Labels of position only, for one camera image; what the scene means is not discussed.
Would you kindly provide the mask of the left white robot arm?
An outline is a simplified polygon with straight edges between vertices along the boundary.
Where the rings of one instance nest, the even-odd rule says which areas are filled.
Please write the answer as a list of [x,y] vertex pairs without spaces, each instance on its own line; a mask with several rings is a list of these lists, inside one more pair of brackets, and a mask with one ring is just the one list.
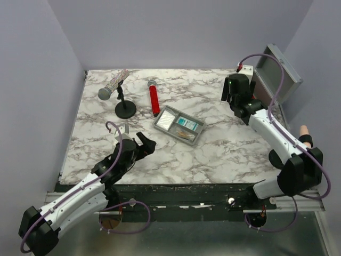
[[95,164],[78,184],[54,201],[39,209],[31,206],[22,217],[19,236],[22,253],[47,255],[59,238],[74,224],[97,211],[111,211],[124,206],[113,185],[139,160],[155,151],[156,142],[142,132],[135,139],[119,134],[112,154]]

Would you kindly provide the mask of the white gauze pack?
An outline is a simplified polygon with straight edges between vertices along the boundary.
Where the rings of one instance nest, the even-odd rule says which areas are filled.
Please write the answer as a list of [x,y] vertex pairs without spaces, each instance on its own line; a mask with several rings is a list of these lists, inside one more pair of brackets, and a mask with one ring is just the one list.
[[168,131],[175,118],[176,116],[172,112],[164,110],[160,115],[156,125],[161,129]]

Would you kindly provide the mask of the cotton swab pack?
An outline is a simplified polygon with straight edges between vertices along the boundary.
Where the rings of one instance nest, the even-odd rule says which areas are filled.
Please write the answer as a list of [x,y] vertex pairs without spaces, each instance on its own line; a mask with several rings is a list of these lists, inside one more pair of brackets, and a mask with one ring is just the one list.
[[181,139],[188,140],[188,141],[194,141],[196,139],[196,135],[190,132],[187,132],[181,128],[176,127],[175,128],[175,135]]

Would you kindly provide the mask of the grey metal case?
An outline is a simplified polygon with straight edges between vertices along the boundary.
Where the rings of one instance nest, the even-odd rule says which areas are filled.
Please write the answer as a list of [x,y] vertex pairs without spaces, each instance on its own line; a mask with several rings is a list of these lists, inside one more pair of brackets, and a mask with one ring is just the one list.
[[[302,84],[303,79],[276,45],[268,44],[264,53],[276,58],[284,70],[284,82],[274,102],[276,106],[288,100]],[[279,66],[271,58],[262,56],[254,68],[253,80],[256,82],[254,90],[255,98],[261,100],[268,106],[278,90],[281,81],[281,70]]]

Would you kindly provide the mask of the grey plastic tray insert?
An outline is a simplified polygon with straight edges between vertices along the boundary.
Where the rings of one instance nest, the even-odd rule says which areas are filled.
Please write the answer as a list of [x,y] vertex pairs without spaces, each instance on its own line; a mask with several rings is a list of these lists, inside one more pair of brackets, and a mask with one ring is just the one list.
[[[172,123],[172,125],[171,125],[171,127],[169,128],[168,131],[161,129],[160,127],[158,127],[158,126],[156,125],[156,123],[157,123],[157,121],[158,121],[160,115],[163,113],[164,110],[168,110],[169,112],[172,112],[172,113],[176,116],[176,118],[174,119],[174,121],[173,121],[173,123]],[[177,124],[176,121],[178,120],[178,118],[179,118],[180,116],[181,116],[181,117],[185,117],[185,118],[187,118],[187,119],[189,119],[189,120],[192,120],[192,121],[197,122],[197,123],[199,124],[197,130],[196,130],[196,131],[191,131],[191,130],[187,129],[187,128],[184,127],[184,126]],[[171,107],[171,106],[168,106],[168,105],[166,105],[166,106],[161,110],[161,112],[159,113],[159,115],[158,115],[158,116],[155,118],[155,120],[153,121],[153,127],[154,127],[155,129],[157,129],[158,131],[161,131],[161,132],[165,133],[166,135],[168,135],[168,136],[170,136],[170,137],[172,137],[172,138],[174,138],[174,139],[176,139],[176,140],[178,140],[178,141],[180,141],[180,142],[182,142],[182,143],[184,143],[184,144],[186,144],[186,145],[188,145],[188,146],[192,146],[192,147],[195,146],[195,145],[197,144],[197,141],[198,141],[200,135],[202,134],[202,131],[203,131],[203,129],[205,128],[205,126],[206,126],[206,124],[205,124],[203,121],[201,121],[201,120],[199,120],[199,119],[197,119],[197,118],[194,118],[193,116],[190,116],[190,115],[188,115],[188,114],[186,114],[186,113],[184,113],[184,112],[182,112],[182,111],[179,111],[179,110],[177,110],[177,109],[175,109],[175,108],[173,108],[173,107]],[[196,139],[195,139],[194,141],[188,141],[188,140],[184,140],[184,139],[181,139],[181,138],[177,137],[177,136],[175,135],[175,133],[174,133],[176,127],[181,128],[181,129],[183,129],[183,130],[185,130],[185,131],[187,131],[187,132],[190,132],[190,133],[195,134],[195,135],[196,135]]]

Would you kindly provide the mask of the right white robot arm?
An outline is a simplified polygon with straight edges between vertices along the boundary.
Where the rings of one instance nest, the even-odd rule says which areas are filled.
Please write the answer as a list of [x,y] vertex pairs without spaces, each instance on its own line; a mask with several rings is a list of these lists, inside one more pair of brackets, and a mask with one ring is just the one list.
[[265,104],[253,99],[252,86],[245,74],[229,75],[221,99],[229,103],[234,115],[256,131],[271,146],[282,163],[280,173],[253,185],[245,195],[246,205],[257,209],[264,200],[276,196],[295,196],[321,183],[323,153],[310,149],[292,136],[269,112]]

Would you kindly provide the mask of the teal gauze dressing packet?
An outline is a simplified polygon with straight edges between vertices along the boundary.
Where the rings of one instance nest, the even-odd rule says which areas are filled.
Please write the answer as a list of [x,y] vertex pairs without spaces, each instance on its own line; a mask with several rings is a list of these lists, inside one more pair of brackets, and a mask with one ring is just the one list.
[[199,126],[199,124],[197,122],[189,120],[189,119],[187,119],[185,117],[181,117],[181,116],[178,118],[178,120],[176,122],[177,122],[177,124],[182,125],[191,131],[196,131],[198,126]]

